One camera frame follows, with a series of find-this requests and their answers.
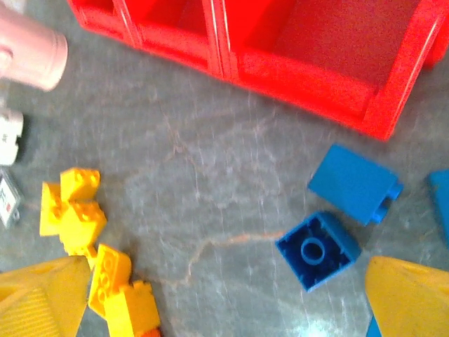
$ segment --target yellow toy piece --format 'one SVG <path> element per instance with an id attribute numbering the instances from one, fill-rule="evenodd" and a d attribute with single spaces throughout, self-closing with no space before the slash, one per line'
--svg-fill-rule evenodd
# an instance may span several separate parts
<path id="1" fill-rule="evenodd" d="M 365 286 L 382 337 L 449 336 L 449 272 L 375 256 Z"/>
<path id="2" fill-rule="evenodd" d="M 161 325 L 152 287 L 143 281 L 108 297 L 105 311 L 110 337 L 137 337 Z"/>
<path id="3" fill-rule="evenodd" d="M 94 246 L 80 247 L 75 249 L 64 246 L 64 250 L 70 256 L 85 256 L 87 258 L 87 261 L 89 262 L 89 267 L 91 268 L 91 270 L 93 270 L 93 268 L 95 267 L 97 261 L 97 250 Z"/>
<path id="4" fill-rule="evenodd" d="M 0 336 L 75 337 L 89 277 L 82 256 L 0 274 Z"/>
<path id="5" fill-rule="evenodd" d="M 60 185 L 43 183 L 39 235 L 42 237 L 58 235 L 66 209 L 67 205 L 61 201 Z"/>
<path id="6" fill-rule="evenodd" d="M 126 254 L 105 244 L 98 247 L 97 263 L 93 272 L 89 308 L 105 318 L 105 301 L 128 284 L 131 275 L 131 260 Z"/>
<path id="7" fill-rule="evenodd" d="M 106 222 L 98 203 L 70 203 L 62 217 L 60 241 L 70 250 L 91 246 L 97 241 Z"/>
<path id="8" fill-rule="evenodd" d="M 63 201 L 91 200 L 99 186 L 99 171 L 71 168 L 61 173 L 61 199 Z"/>

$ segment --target pink toy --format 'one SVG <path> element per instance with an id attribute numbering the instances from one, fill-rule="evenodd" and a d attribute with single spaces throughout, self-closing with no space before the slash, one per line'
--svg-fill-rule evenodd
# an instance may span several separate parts
<path id="1" fill-rule="evenodd" d="M 56 87 L 67 63 L 67 40 L 0 0 L 0 77 L 45 91 Z"/>

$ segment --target gray floor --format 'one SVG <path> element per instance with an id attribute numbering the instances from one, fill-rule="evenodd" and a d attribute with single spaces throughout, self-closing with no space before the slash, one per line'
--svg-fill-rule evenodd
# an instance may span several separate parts
<path id="1" fill-rule="evenodd" d="M 8 106 L 28 116 L 11 169 L 25 205 L 17 227 L 0 228 L 0 270 L 65 255 L 57 237 L 38 235 L 40 193 L 72 166 L 101 170 L 109 222 L 99 241 L 129 253 L 134 278 L 152 283 L 166 337 L 364 336 L 371 256 L 449 270 L 425 183 L 449 167 L 449 58 L 420 76 L 382 144 L 84 32 L 63 0 L 29 0 L 27 12 L 66 34 L 70 55 L 53 92 L 11 86 Z M 397 171 L 406 188 L 381 225 L 342 216 L 362 256 L 305 293 L 273 242 L 332 210 L 306 184 L 336 141 Z M 87 309 L 79 336 L 106 335 Z"/>

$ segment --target red plastic storage bin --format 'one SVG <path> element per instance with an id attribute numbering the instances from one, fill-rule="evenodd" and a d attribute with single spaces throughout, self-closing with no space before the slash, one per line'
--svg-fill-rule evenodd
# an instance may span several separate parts
<path id="1" fill-rule="evenodd" d="M 422 66 L 449 44 L 449 0 L 69 3 L 89 30 L 380 140 L 393 133 Z"/>

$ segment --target blue toy piece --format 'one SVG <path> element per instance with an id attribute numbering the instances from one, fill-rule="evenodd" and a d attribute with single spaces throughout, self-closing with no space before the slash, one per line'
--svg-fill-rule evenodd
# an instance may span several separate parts
<path id="1" fill-rule="evenodd" d="M 276 246 L 306 289 L 312 291 L 353 264 L 357 241 L 329 212 L 317 212 L 276 241 Z"/>
<path id="2" fill-rule="evenodd" d="M 449 170 L 429 174 L 431 194 L 449 247 Z"/>
<path id="3" fill-rule="evenodd" d="M 309 183 L 309 189 L 363 225 L 380 223 L 403 185 L 398 176 L 341 145 L 334 144 Z"/>
<path id="4" fill-rule="evenodd" d="M 368 331 L 366 332 L 366 337 L 382 337 L 379 326 L 377 325 L 377 321 L 374 316 L 371 319 L 370 326 L 368 327 Z"/>

